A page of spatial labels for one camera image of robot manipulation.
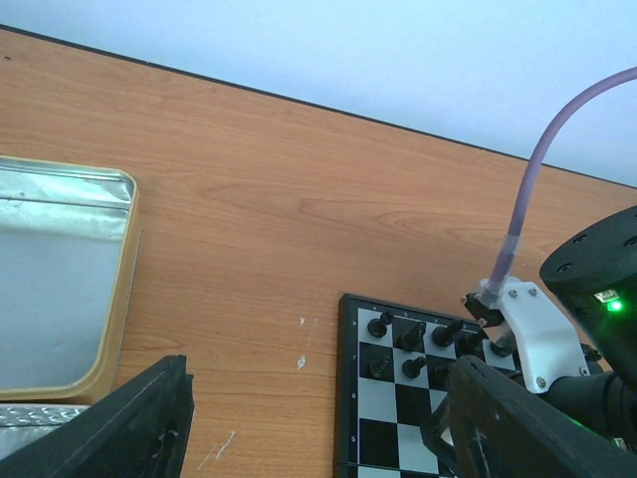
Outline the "black magnetic chess board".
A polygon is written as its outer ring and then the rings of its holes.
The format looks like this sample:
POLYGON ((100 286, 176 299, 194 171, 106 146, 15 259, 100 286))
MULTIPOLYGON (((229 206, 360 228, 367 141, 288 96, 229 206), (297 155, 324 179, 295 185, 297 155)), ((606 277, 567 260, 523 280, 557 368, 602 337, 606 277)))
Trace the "black magnetic chess board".
POLYGON ((447 371, 458 343, 437 346, 432 333, 454 317, 345 294, 339 301, 333 474, 336 477, 452 477, 454 471, 425 447, 421 423, 447 394, 447 371), (388 311, 385 337, 367 331, 388 311), (405 352, 396 339, 426 325, 424 351, 405 352))

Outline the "black chess rook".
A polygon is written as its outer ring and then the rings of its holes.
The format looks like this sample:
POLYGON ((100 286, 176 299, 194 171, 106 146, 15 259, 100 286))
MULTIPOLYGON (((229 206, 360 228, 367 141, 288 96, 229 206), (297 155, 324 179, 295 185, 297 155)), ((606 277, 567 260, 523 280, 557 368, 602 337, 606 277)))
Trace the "black chess rook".
POLYGON ((388 311, 381 313, 378 318, 368 322, 368 333, 374 338, 382 339, 386 336, 388 327, 392 325, 393 318, 394 316, 388 311))

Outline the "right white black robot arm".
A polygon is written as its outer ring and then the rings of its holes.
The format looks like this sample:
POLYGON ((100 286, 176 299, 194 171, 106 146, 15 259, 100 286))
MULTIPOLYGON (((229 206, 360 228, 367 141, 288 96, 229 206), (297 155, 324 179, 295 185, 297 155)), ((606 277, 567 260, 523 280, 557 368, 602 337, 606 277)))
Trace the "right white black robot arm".
POLYGON ((636 208, 558 247, 539 276, 610 371, 558 379, 540 397, 599 435, 636 450, 636 208))

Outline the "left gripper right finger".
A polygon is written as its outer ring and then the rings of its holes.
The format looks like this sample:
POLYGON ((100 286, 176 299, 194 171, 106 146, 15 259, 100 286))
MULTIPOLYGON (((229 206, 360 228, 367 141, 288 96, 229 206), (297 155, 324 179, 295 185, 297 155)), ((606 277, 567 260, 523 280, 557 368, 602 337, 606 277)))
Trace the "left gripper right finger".
POLYGON ((458 477, 633 477, 636 393, 613 371, 534 394, 475 357, 453 362, 424 445, 458 477))

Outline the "silver metal tin lid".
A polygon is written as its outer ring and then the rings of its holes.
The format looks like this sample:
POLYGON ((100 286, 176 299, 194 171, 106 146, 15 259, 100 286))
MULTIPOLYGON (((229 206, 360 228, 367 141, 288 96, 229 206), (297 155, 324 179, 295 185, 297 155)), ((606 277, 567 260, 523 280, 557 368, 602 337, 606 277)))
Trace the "silver metal tin lid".
POLYGON ((1 398, 94 403, 113 387, 141 223, 112 168, 1 159, 1 398))

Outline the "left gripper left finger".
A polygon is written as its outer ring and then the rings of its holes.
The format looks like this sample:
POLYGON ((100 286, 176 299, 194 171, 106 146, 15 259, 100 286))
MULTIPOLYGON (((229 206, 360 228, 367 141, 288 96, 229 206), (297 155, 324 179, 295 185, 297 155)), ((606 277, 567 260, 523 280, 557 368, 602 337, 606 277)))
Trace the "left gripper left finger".
POLYGON ((1 458, 4 477, 178 477, 194 413, 184 356, 166 356, 55 431, 1 458))

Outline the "black chess knight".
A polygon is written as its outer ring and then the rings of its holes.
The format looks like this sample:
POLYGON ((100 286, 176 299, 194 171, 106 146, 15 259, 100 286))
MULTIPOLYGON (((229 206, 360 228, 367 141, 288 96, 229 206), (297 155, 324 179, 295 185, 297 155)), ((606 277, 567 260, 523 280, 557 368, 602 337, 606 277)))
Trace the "black chess knight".
POLYGON ((424 351, 424 335, 426 332, 426 325, 424 323, 417 323, 409 331, 400 335, 396 341, 395 346, 405 352, 418 352, 424 351))

